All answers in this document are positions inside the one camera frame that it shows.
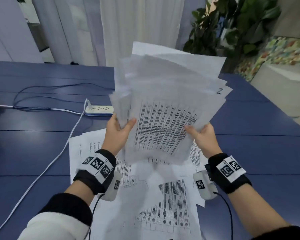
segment black and white sleeve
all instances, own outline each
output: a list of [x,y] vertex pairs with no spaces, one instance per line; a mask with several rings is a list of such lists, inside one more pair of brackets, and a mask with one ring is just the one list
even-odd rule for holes
[[91,210],[81,198],[59,193],[28,222],[18,240],[83,240],[91,223]]

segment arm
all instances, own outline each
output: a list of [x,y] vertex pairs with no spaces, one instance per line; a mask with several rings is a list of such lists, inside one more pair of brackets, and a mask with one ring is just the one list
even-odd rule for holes
[[88,169],[78,169],[70,187],[64,193],[54,195],[28,222],[18,239],[83,240],[92,224],[89,206],[96,194],[104,193],[108,189],[113,179],[115,155],[125,145],[135,123],[136,119],[132,119],[121,130],[114,114],[107,124],[102,149],[97,151],[113,165],[113,170],[104,182],[101,184]]
[[[185,129],[195,139],[204,156],[209,159],[209,165],[212,168],[216,169],[216,165],[228,157],[228,155],[222,153],[213,126],[210,123],[201,132],[197,132],[191,126],[186,126]],[[213,180],[228,194],[244,228],[253,237],[289,226],[253,189],[244,175],[240,176],[227,188],[223,188],[222,182],[218,179],[213,178]]]

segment colorful patterned fabric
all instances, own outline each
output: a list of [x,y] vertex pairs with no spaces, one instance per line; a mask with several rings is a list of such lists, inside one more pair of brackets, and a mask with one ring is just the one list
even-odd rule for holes
[[244,58],[235,73],[250,82],[263,63],[300,65],[300,39],[272,36],[257,56]]

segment blue table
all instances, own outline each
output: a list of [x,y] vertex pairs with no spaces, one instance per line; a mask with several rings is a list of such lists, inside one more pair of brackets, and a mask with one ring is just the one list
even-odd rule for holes
[[[23,100],[20,106],[82,112],[85,98],[92,104],[110,104],[113,77],[109,67],[0,62],[0,104],[11,105],[17,92],[28,86],[101,86],[31,88],[18,98]],[[240,161],[256,190],[285,219],[300,226],[300,126],[241,77],[222,74],[220,78],[234,89],[212,119],[221,148]],[[59,111],[0,109],[0,225],[28,186],[59,154],[77,120],[77,115]],[[83,117],[73,136],[103,129],[107,120]],[[16,239],[48,199],[69,185],[66,150],[28,193],[0,231],[0,239]],[[206,202],[205,208],[198,206],[198,213],[206,239],[230,238],[229,214],[221,198]],[[235,239],[249,238],[236,214],[234,226]]]

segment qr code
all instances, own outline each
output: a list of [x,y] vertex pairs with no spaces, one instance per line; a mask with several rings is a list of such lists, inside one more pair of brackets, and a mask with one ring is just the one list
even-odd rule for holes
[[198,186],[198,190],[202,190],[202,189],[205,189],[204,187],[204,183],[202,182],[202,180],[198,180],[195,182]]
[[223,168],[220,169],[220,172],[226,176],[229,177],[231,174],[233,174],[235,171],[232,170],[232,168],[229,165],[225,165]]
[[92,159],[93,159],[92,156],[88,156],[82,164],[89,164]]
[[117,190],[119,188],[119,185],[120,185],[120,181],[119,180],[115,181],[114,189]]
[[236,171],[238,171],[239,169],[241,169],[241,166],[236,161],[231,161],[231,162],[229,162],[229,164]]
[[104,167],[101,169],[100,173],[102,174],[102,176],[106,179],[110,173],[110,169],[108,168],[107,165],[104,165]]
[[100,160],[98,157],[96,157],[92,161],[91,166],[94,167],[96,170],[99,170],[103,164],[104,164],[104,162],[102,160]]

